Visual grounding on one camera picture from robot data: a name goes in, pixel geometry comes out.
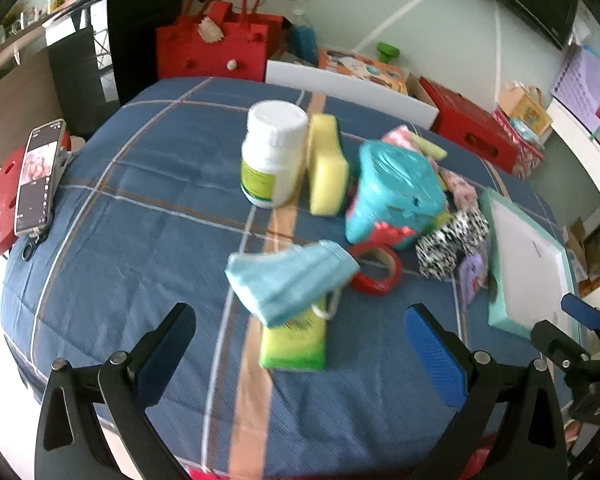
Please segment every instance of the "white bottle cap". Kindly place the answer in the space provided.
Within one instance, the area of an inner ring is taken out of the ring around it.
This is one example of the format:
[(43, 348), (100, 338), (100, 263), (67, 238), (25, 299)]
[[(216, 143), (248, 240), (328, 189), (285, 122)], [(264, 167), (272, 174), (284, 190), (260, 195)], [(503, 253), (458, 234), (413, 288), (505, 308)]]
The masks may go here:
[(261, 101), (249, 108), (248, 136), (271, 146), (297, 146), (304, 140), (309, 118), (287, 101)]

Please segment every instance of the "pill bottle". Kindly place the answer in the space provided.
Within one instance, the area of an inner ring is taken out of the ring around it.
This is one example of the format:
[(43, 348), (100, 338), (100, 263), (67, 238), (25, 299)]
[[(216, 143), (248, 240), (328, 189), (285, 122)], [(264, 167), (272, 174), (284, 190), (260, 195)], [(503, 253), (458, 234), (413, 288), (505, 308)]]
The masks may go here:
[(240, 184), (251, 203), (272, 208), (290, 199), (298, 183), (308, 122), (302, 108), (286, 101), (261, 101), (249, 109)]

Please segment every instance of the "green label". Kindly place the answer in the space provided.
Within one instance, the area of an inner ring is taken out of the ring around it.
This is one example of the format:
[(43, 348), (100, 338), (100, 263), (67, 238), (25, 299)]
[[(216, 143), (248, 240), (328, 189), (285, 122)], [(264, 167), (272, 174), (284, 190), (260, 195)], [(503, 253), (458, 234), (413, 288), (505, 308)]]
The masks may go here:
[(254, 170), (243, 160), (240, 180), (244, 190), (254, 198), (267, 202), (271, 202), (273, 199), (273, 188), (276, 186), (274, 174)]

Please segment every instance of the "teal container lid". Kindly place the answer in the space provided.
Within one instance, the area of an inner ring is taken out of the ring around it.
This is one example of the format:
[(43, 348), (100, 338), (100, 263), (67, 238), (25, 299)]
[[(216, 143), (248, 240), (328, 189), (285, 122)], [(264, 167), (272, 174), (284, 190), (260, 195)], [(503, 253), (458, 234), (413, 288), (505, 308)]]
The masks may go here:
[(435, 218), (440, 214), (445, 195), (436, 172), (420, 153), (370, 140), (360, 147), (360, 166), (364, 200), (375, 198), (406, 216), (416, 213)]

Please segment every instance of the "adhesive tape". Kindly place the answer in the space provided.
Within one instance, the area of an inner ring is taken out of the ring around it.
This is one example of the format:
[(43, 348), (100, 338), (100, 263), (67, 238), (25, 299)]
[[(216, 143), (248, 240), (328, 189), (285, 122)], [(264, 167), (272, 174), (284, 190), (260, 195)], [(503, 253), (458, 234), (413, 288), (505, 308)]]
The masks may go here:
[(350, 285), (365, 294), (382, 296), (391, 291), (400, 282), (402, 277), (402, 263), (398, 255), (387, 245), (377, 242), (363, 242), (351, 246), (349, 254), (360, 260), (364, 256), (374, 256), (389, 270), (389, 276), (382, 280), (376, 280), (361, 271), (351, 280)]

